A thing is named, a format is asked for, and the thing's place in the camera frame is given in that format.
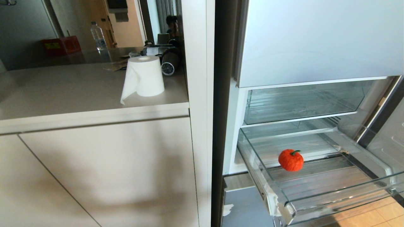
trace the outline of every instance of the plastic bottle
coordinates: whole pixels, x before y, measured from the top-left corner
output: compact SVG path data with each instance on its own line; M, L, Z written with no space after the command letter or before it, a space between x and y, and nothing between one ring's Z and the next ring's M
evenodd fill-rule
M95 45L97 46L97 50L106 50L107 43L105 42L104 34L102 33L102 29L97 26L97 22L91 22L91 33L93 34Z

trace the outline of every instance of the person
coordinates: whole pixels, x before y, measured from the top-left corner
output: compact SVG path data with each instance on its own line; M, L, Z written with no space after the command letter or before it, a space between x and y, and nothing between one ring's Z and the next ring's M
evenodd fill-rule
M170 34L171 39L174 39L176 36L178 36L177 16L168 15L166 17L166 23L169 27L167 33Z

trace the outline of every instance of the paper towel roll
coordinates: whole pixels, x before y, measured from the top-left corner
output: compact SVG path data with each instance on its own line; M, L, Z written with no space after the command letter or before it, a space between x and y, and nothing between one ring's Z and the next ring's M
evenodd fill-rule
M121 103L137 92L140 96L155 96L164 91L163 74L158 56L139 56L128 60Z

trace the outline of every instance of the refrigerator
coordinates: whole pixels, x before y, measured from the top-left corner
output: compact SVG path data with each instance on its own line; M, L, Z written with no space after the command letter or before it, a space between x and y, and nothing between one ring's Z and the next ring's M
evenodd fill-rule
M269 222L257 225L402 202L403 74L403 0L217 0L213 219L231 212L223 178L246 173ZM285 149L300 171L280 167Z

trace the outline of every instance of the orange pumpkin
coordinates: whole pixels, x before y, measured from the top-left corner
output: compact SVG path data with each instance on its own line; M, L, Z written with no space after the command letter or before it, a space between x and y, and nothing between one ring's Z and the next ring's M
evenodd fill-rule
M287 171L299 171L303 168L304 159L299 153L300 151L295 151L293 149L286 149L280 153L278 157L278 162L282 168Z

